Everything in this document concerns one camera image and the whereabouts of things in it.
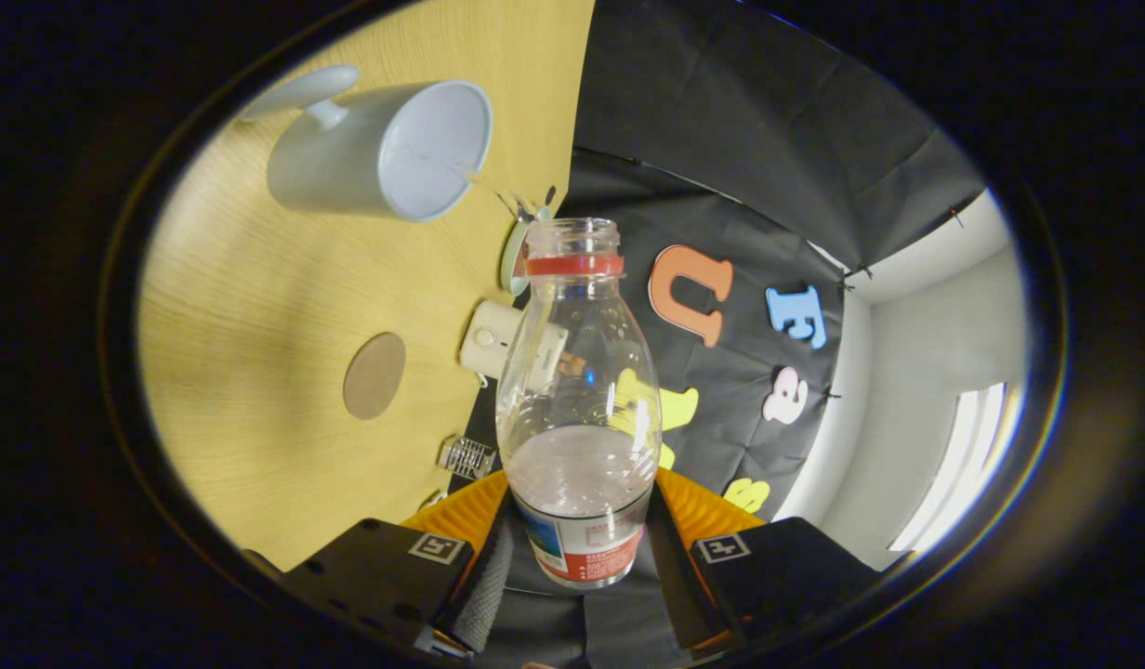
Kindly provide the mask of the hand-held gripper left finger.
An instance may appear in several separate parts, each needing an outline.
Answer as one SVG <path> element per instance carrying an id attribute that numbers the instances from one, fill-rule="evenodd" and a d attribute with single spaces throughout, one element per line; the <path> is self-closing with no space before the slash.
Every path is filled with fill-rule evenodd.
<path id="1" fill-rule="evenodd" d="M 402 524 L 364 518 L 289 569 L 248 560 L 323 617 L 408 656 L 474 656 L 502 605 L 514 536 L 496 471 Z"/>

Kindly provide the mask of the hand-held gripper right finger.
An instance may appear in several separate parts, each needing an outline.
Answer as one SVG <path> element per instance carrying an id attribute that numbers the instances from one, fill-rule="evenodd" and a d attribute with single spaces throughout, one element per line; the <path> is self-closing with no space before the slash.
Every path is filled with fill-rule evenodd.
<path id="1" fill-rule="evenodd" d="M 764 521 L 668 469 L 656 475 L 646 529 L 676 640 L 687 651 L 780 642 L 881 580 L 810 521 Z"/>

